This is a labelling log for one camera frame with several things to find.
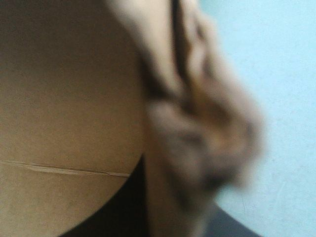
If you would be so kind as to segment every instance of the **light blue wall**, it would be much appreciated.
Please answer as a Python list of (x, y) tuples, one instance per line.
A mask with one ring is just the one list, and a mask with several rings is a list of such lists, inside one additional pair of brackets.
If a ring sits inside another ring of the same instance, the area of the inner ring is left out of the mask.
[(264, 237), (316, 237), (316, 0), (200, 2), (268, 118), (253, 185), (218, 202)]

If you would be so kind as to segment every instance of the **blue background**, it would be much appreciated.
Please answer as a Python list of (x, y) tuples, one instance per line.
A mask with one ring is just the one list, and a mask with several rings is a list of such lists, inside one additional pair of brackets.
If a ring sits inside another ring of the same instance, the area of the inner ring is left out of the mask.
[(264, 237), (316, 237), (316, 0), (201, 0), (267, 117), (251, 187), (219, 205)]

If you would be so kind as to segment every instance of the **brown cardboard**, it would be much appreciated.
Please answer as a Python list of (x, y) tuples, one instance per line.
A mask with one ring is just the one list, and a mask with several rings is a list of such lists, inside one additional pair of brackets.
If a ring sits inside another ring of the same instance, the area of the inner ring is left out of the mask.
[(92, 0), (2, 2), (0, 49), (0, 236), (55, 237), (142, 153), (138, 55)]

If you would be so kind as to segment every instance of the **animal ear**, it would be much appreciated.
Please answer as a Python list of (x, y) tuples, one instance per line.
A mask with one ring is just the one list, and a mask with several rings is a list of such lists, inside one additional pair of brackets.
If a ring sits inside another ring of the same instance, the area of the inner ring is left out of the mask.
[(221, 56), (209, 20), (184, 5), (173, 17), (182, 94), (172, 96), (147, 71), (146, 111), (170, 170), (184, 185), (212, 189), (242, 178), (260, 153), (262, 116)]

